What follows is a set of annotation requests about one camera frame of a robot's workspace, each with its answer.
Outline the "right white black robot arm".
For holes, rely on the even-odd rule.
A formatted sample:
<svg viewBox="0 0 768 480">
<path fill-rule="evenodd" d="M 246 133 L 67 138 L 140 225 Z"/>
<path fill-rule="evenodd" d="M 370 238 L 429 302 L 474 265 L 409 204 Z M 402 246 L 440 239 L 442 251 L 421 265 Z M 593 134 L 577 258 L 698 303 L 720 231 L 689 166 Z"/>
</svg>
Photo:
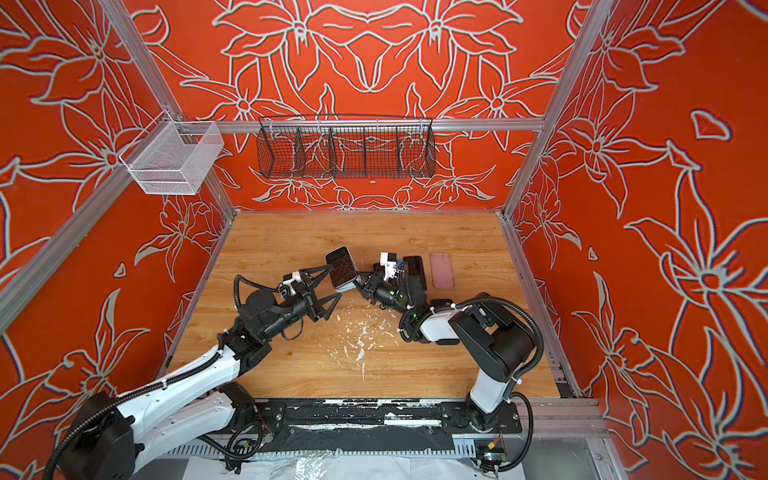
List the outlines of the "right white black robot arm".
<svg viewBox="0 0 768 480">
<path fill-rule="evenodd" d="M 363 298 L 400 314 L 397 331 L 406 343 L 461 345 L 478 367 L 466 403 L 475 422 L 487 422 L 511 401 L 515 388 L 544 354 L 538 324 L 519 305 L 487 293 L 462 302 L 429 301 L 417 277 L 398 282 L 367 273 L 354 282 Z"/>
</svg>

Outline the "pink clear phone case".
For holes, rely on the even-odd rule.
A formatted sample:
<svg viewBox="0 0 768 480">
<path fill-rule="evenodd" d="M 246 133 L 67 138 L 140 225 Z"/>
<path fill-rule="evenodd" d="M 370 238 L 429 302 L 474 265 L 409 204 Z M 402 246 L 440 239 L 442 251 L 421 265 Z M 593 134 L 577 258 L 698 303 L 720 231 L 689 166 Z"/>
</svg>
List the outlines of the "pink clear phone case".
<svg viewBox="0 0 768 480">
<path fill-rule="evenodd" d="M 437 252 L 430 255 L 430 269 L 433 286 L 438 290 L 455 288 L 453 263 L 448 252 Z"/>
</svg>

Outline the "black phone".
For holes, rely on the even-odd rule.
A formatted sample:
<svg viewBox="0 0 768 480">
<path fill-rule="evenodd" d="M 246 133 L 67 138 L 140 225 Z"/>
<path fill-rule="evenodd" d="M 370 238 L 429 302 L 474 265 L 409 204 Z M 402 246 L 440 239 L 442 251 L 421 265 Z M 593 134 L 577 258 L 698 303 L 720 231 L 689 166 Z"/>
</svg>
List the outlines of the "black phone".
<svg viewBox="0 0 768 480">
<path fill-rule="evenodd" d="M 356 288 L 358 270 L 346 246 L 341 246 L 327 253 L 325 261 L 331 267 L 331 283 L 337 292 L 343 293 Z"/>
</svg>

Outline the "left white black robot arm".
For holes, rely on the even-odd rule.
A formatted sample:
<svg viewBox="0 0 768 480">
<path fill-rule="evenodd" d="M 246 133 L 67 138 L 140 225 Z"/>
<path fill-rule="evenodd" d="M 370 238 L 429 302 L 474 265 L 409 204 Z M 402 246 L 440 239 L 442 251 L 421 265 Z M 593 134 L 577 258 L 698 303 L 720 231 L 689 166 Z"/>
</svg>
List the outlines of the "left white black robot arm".
<svg viewBox="0 0 768 480">
<path fill-rule="evenodd" d="M 128 479 L 156 457 L 229 426 L 252 397 L 236 380 L 270 352 L 270 342 L 304 319 L 328 319 L 341 296 L 318 298 L 330 266 L 302 269 L 275 288 L 260 284 L 202 356 L 158 381 L 112 398 L 100 392 L 79 409 L 43 476 Z"/>
</svg>

